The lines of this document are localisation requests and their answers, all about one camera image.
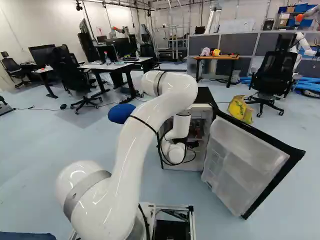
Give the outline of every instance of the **door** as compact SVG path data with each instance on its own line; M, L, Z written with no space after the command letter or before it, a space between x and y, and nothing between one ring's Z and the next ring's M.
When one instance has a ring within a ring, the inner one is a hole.
M235 216L247 219L306 152L225 114L214 101L212 107L201 179Z

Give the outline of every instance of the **light blue floor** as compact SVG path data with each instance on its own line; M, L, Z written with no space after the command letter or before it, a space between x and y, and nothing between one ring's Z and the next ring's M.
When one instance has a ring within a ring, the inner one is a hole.
M133 75L139 88L142 73ZM229 89L218 82L199 85L209 86L216 102L254 93L241 84ZM58 99L46 97L43 86L1 95L15 108L57 109L75 101L61 88L53 91ZM119 101L118 96L108 92L104 103ZM305 150L306 155L250 219L232 216L201 182L200 173L162 170L156 141L145 159L141 201L193 204L198 240L319 239L319 103L291 93L276 103L285 109L284 116L266 106L261 118L254 117L256 128ZM225 110L228 104L219 106ZM79 160L96 161L112 172L116 147L112 136L122 126L108 120L111 107L87 107L78 116L72 110L16 110L0 117L0 231L51 233L58 240L69 237L72 226L56 200L55 180L63 167Z

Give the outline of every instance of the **wooden table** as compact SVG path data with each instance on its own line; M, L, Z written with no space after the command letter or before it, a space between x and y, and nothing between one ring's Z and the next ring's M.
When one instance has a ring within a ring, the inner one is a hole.
M200 67L200 61L201 60L233 60L231 61L231 72L228 78L228 82L226 84L226 87L229 88L231 84L231 77L232 77L232 72L235 69L235 61L239 59L239 54L235 55L228 55L228 54L223 54L219 56L195 56L193 59L196 60L196 74L195 74L195 79L197 82L199 82L199 67Z

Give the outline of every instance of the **water bottle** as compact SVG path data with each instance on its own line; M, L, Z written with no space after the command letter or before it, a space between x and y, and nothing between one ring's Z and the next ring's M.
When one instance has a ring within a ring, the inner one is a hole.
M105 64L109 65L111 64L111 60L110 58L108 57L108 52L104 52L104 59L105 59Z

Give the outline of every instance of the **gray partition panel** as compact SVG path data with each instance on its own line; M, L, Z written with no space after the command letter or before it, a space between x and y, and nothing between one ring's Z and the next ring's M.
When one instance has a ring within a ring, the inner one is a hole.
M255 56L264 56L268 51L274 51L276 48L279 32L262 32L260 34L258 46L256 47ZM289 32L281 32L284 37L292 35Z
M216 75L230 75L231 61L234 60L218 60L216 62ZM246 77L248 69L250 67L250 57L240 57L239 60L235 61L234 70L241 70L240 76Z
M237 53L243 56L252 56L255 49L258 33L222 34L220 50L223 53Z
M197 56L201 54L203 48L218 48L219 35L202 35L189 37L188 55Z
M297 72L308 78L320 78L320 61L302 60L298 67Z

